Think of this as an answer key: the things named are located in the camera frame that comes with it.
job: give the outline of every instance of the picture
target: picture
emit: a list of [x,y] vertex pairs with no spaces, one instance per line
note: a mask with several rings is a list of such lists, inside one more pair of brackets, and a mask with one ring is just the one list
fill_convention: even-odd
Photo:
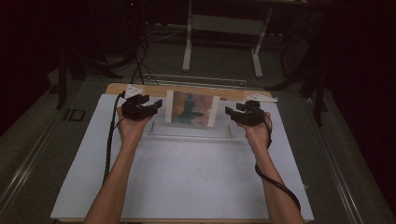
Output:
[[213,127],[218,107],[218,96],[168,91],[165,122]]

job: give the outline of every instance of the white marker tag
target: white marker tag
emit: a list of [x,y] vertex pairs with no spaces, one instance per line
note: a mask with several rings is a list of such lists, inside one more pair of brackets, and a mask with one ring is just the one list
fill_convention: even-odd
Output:
[[126,88],[126,92],[125,92],[125,99],[133,97],[133,96],[140,94],[142,92],[143,92],[142,89],[138,89],[138,88],[134,87],[133,85],[128,84],[128,87]]
[[272,98],[269,96],[264,96],[258,93],[255,93],[253,95],[247,96],[248,100],[253,100],[253,101],[260,101],[260,102],[277,102],[277,98]]

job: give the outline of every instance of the black device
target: black device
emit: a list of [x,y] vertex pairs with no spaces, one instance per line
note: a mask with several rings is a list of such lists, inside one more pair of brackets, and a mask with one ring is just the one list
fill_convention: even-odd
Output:
[[234,111],[228,106],[225,106],[225,113],[231,116],[231,119],[237,123],[245,124],[247,126],[256,126],[265,121],[265,112],[260,109],[260,102],[247,101],[244,104],[236,103],[236,109],[243,111]]
[[127,119],[142,120],[158,113],[158,108],[163,106],[163,100],[153,105],[143,105],[149,101],[149,95],[135,95],[122,104],[122,115]]

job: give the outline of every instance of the gray floor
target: gray floor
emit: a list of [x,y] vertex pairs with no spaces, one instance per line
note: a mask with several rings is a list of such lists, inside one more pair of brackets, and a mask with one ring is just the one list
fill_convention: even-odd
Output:
[[[159,38],[149,36],[150,40]],[[257,90],[285,80],[279,62],[283,46],[280,37],[265,39],[260,53],[262,79],[254,77],[249,49],[244,45],[231,47],[204,40],[194,42],[188,74],[181,71],[184,42],[179,36],[149,42],[144,62],[151,69],[143,68],[143,72],[179,76],[177,81],[189,81],[186,75],[245,80],[245,88]],[[35,148],[42,149],[23,188],[10,203],[3,222],[0,219],[1,223],[52,223],[50,212],[97,100],[109,83],[129,82],[134,69],[135,64],[116,69],[116,73],[125,76],[123,80],[108,79],[87,69],[90,72],[85,81],[69,80],[69,100],[63,110],[55,109],[56,95],[46,93],[0,139],[1,192],[7,188],[28,153]],[[300,87],[301,83],[297,83],[272,94],[279,100],[277,106],[307,186],[315,216],[312,223],[396,223],[332,99],[332,93],[325,92],[324,104],[328,111],[322,113],[323,128],[319,128],[312,119],[312,104],[298,94]],[[84,120],[64,121],[69,108],[85,110]],[[48,126],[54,120],[53,128]],[[353,212],[355,210],[348,202],[356,205],[358,213]]]

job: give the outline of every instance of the person's left hand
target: person's left hand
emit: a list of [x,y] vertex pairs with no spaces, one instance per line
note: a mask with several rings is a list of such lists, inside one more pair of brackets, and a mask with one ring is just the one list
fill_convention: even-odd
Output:
[[127,119],[122,115],[121,107],[117,107],[117,114],[119,115],[118,125],[121,142],[125,145],[137,144],[143,135],[143,130],[145,129],[146,124],[151,120],[152,117],[148,117],[142,119],[140,121],[135,121],[131,119]]

